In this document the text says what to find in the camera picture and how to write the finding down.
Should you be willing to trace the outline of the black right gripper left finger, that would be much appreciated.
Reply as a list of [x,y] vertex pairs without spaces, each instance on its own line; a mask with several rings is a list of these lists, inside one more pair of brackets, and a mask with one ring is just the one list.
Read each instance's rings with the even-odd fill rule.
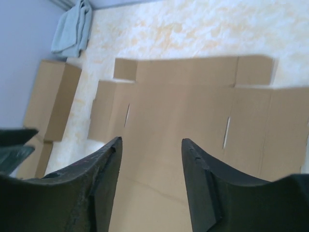
[[122,138],[43,178],[0,177],[3,232],[106,232],[122,159]]

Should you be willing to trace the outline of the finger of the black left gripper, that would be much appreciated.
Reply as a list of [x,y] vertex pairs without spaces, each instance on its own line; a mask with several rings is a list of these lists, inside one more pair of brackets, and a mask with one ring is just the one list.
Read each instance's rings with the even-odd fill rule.
[[26,143],[38,133],[37,129],[0,130],[0,172],[11,174],[35,147]]

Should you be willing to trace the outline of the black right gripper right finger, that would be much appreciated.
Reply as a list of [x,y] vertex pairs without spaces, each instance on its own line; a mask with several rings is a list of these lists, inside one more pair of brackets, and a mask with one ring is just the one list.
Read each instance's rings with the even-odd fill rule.
[[309,176],[269,182],[245,174],[182,140],[182,163],[195,232],[306,232]]

